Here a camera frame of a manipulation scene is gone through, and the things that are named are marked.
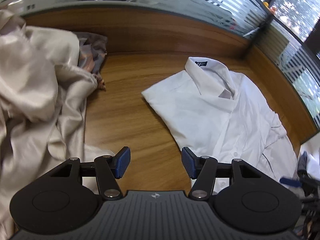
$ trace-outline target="beige satin fabric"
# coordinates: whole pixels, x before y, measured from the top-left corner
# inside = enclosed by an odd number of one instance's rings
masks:
[[[78,56],[73,33],[26,27],[0,10],[0,240],[13,233],[18,190],[70,157],[101,154],[84,154],[85,99],[97,81],[76,67]]]

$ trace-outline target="folded white shirt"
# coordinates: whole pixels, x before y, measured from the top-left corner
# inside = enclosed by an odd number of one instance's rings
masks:
[[[180,149],[223,163],[241,158],[277,181],[292,177],[297,159],[286,131],[244,74],[213,59],[189,57],[185,70],[142,95]],[[217,179],[214,191],[227,186],[228,179]]]

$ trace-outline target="gray ribbed plate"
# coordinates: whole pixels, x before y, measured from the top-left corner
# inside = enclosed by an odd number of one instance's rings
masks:
[[[19,231],[13,240],[84,239],[297,239],[286,231],[255,236],[223,224],[208,203],[188,199],[183,191],[128,191],[125,198],[105,202],[86,225],[68,233],[40,236]]]

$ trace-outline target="wooden panel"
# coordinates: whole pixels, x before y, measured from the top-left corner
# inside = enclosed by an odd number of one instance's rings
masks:
[[[151,53],[108,55],[101,71],[107,90],[95,91],[87,100],[85,141],[114,152],[123,146],[131,148],[131,163],[119,180],[124,192],[127,189],[190,190],[190,180],[173,137],[141,95],[151,85],[183,70],[188,56]],[[245,61],[215,59],[230,70],[246,74],[260,88],[270,107],[277,110],[288,129],[281,108]],[[293,133],[289,138],[293,144],[299,145]]]
[[[291,125],[287,132],[295,133],[300,143],[314,135],[317,131],[315,123],[281,71],[257,47],[252,47],[245,58],[252,71],[281,107]]]
[[[186,17],[137,7],[71,8],[26,16],[27,25],[108,37],[108,52],[190,52],[241,56],[249,41]]]

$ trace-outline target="blue gripper pad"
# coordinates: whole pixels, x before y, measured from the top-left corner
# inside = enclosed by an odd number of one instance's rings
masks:
[[[186,172],[189,175],[189,178],[191,178],[191,179],[197,178],[196,163],[195,163],[196,158],[198,158],[198,157],[196,157],[196,155],[188,147],[182,148],[181,161],[182,161],[184,168],[186,169]]]
[[[115,178],[120,179],[124,175],[125,170],[127,169],[130,163],[130,159],[131,159],[130,148],[124,147],[113,158],[116,159]]]

